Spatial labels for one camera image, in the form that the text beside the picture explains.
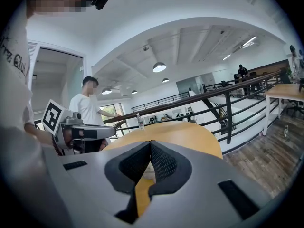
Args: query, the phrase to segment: person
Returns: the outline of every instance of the person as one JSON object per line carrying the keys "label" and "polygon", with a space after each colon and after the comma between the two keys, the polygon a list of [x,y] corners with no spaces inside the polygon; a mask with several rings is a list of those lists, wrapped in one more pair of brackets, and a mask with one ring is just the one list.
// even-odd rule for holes
{"label": "person", "polygon": [[[108,117],[118,117],[118,114],[111,114],[101,110],[94,101],[90,98],[98,87],[98,80],[94,77],[85,77],[82,81],[81,93],[75,95],[70,102],[69,109],[73,112],[79,112],[81,114],[84,124],[104,126],[104,122],[101,115]],[[107,145],[105,139],[88,141],[85,144],[85,152],[101,151]]]}
{"label": "person", "polygon": [[233,77],[234,77],[234,83],[237,84],[239,82],[239,76],[237,74],[234,74]]}
{"label": "person", "polygon": [[304,61],[297,55],[293,45],[289,49],[292,53],[291,66],[294,68],[295,78],[297,81],[300,81],[304,78]]}
{"label": "person", "polygon": [[241,64],[239,65],[238,74],[241,74],[241,77],[249,77],[249,73],[245,67],[243,67]]}
{"label": "person", "polygon": [[[85,5],[86,0],[23,0],[0,37],[0,82],[2,88],[9,89],[0,93],[0,111],[3,113],[0,126],[17,127],[33,135],[40,143],[54,146],[58,155],[62,153],[52,134],[37,129],[33,121],[29,103],[32,93],[27,86],[31,75],[26,24],[34,13],[70,11]],[[69,145],[72,139],[70,130],[64,131],[64,139]]]}
{"label": "person", "polygon": [[302,50],[299,50],[299,58],[302,59],[302,60],[304,59]]}

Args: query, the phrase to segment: table leg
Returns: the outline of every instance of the table leg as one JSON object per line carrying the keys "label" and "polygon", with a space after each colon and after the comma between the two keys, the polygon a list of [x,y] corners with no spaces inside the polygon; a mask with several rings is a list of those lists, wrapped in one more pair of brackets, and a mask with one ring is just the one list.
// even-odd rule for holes
{"label": "table leg", "polygon": [[268,128],[269,108],[270,108],[270,98],[268,96],[266,96],[266,119],[265,119],[265,126],[264,126],[264,130],[263,130],[264,136],[266,136],[267,128]]}
{"label": "table leg", "polygon": [[281,117],[281,109],[282,109],[282,99],[279,98],[279,114],[277,116],[278,119]]}

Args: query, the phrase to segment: water bottle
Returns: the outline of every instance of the water bottle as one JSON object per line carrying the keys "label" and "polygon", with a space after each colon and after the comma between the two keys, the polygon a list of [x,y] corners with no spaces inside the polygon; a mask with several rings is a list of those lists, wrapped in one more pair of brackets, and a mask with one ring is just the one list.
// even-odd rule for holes
{"label": "water bottle", "polygon": [[136,118],[137,118],[137,122],[138,122],[138,126],[141,130],[144,130],[144,125],[143,125],[143,120],[141,118],[141,116],[139,116],[139,114],[136,114]]}
{"label": "water bottle", "polygon": [[285,129],[284,129],[284,137],[285,138],[287,137],[287,134],[288,134],[288,125],[286,125]]}

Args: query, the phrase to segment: round wooden table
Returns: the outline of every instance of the round wooden table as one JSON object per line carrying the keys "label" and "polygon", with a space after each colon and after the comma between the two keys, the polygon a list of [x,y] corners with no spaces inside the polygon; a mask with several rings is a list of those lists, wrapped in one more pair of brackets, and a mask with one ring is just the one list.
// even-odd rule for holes
{"label": "round wooden table", "polygon": [[[178,121],[149,125],[144,130],[136,129],[115,140],[103,151],[150,140],[173,143],[223,159],[220,145],[211,132],[199,125]],[[142,177],[135,187],[138,216],[141,216],[150,204],[148,190],[153,184],[152,180]]]}

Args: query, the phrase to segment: wooden desk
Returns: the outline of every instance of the wooden desk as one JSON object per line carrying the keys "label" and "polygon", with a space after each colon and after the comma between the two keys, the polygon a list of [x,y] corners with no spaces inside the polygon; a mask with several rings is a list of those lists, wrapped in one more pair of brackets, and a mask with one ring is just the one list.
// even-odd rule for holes
{"label": "wooden desk", "polygon": [[[220,145],[211,132],[193,123],[177,121],[157,123],[146,126],[144,130],[134,130],[109,144],[103,151],[150,140],[177,144],[223,159]],[[141,178],[135,187],[138,216],[141,216],[150,204],[148,190],[153,184],[152,180]]]}
{"label": "wooden desk", "polygon": [[272,89],[266,91],[266,120],[263,130],[263,135],[265,136],[268,128],[269,119],[269,108],[270,108],[270,98],[279,99],[279,113],[278,118],[281,116],[282,101],[281,99],[293,100],[293,101],[303,101],[304,102],[304,89],[299,92],[299,84],[279,84]]}

